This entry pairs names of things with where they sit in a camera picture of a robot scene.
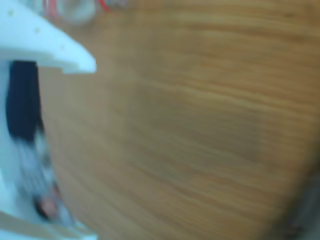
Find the white plastic shelf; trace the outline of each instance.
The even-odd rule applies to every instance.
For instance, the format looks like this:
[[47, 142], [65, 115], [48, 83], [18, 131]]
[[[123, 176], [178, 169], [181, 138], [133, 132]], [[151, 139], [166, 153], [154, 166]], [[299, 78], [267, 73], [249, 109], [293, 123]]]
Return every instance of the white plastic shelf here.
[[97, 70], [82, 45], [15, 0], [0, 0], [0, 59], [35, 61], [65, 74]]

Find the tabletop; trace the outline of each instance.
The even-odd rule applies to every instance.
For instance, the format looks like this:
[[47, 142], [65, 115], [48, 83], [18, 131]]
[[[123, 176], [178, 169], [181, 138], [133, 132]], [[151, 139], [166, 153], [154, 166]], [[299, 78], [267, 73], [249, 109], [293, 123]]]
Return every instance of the tabletop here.
[[253, 240], [317, 155], [320, 3], [140, 0], [63, 26], [97, 73], [40, 70], [71, 211], [115, 240]]

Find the white plastic object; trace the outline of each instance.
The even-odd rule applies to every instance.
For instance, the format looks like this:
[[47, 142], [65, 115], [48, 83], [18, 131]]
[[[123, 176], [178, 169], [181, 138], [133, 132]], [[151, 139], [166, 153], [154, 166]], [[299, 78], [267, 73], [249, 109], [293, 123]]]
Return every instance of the white plastic object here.
[[65, 74], [97, 70], [83, 46], [16, 0], [1, 0], [0, 23], [0, 59], [35, 61]]

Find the wooden table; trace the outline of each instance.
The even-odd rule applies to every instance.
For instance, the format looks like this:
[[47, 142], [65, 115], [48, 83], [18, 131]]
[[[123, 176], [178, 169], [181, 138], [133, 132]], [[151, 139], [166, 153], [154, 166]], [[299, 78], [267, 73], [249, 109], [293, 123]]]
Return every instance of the wooden table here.
[[95, 75], [42, 69], [70, 209], [111, 240], [254, 240], [313, 165], [320, 2], [144, 0], [65, 27]]

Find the blurry object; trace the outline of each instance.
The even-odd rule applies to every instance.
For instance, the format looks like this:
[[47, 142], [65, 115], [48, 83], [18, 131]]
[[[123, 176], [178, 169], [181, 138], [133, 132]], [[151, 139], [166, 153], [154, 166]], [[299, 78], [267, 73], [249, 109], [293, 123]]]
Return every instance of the blurry object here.
[[90, 22], [99, 10], [124, 8], [128, 0], [20, 0], [36, 13], [52, 20], [81, 25]]
[[295, 239], [312, 227], [320, 209], [320, 173], [310, 177], [293, 215], [288, 221], [286, 239]]
[[[11, 184], [15, 184], [24, 202], [34, 202], [43, 220], [63, 226], [74, 224], [74, 218], [63, 204], [45, 146], [35, 62], [14, 61], [11, 64], [5, 106], [8, 132], [19, 153], [17, 176], [12, 177]], [[45, 156], [48, 156], [46, 161], [42, 159]], [[25, 219], [34, 221], [29, 215]]]
[[0, 56], [61, 68], [65, 74], [95, 73], [96, 60], [79, 43], [16, 0], [1, 1]]

